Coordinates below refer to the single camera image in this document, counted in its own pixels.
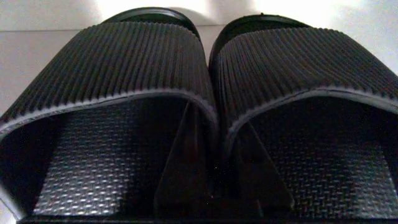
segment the black ribbed strap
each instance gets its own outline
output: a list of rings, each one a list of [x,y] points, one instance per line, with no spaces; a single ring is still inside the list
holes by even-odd
[[[33,120],[150,96],[195,102],[217,129],[200,41],[172,24],[118,22],[79,32],[0,120],[1,136]]]
[[[249,119],[312,96],[335,96],[398,112],[398,77],[347,35],[295,28],[242,34],[211,70],[229,154]]]

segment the black slide sandal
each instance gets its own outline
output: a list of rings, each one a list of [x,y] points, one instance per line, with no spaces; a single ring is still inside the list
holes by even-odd
[[[398,77],[341,32],[264,23],[213,46],[225,156],[240,172],[274,165],[291,218],[398,218]],[[241,174],[240,186],[265,172]]]
[[[199,154],[218,122],[203,48],[195,27],[159,14],[157,23],[113,18],[81,31],[2,116],[0,198],[18,220],[148,218],[205,193]],[[176,179],[184,183],[167,184]],[[179,191],[165,195],[171,187]]]

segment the white surface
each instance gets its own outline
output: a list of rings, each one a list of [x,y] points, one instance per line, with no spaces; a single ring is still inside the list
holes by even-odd
[[[396,0],[2,0],[0,30],[83,29],[119,12],[146,6],[181,11],[197,26],[225,25],[263,12],[315,27],[378,27],[380,20],[396,23],[398,15]]]

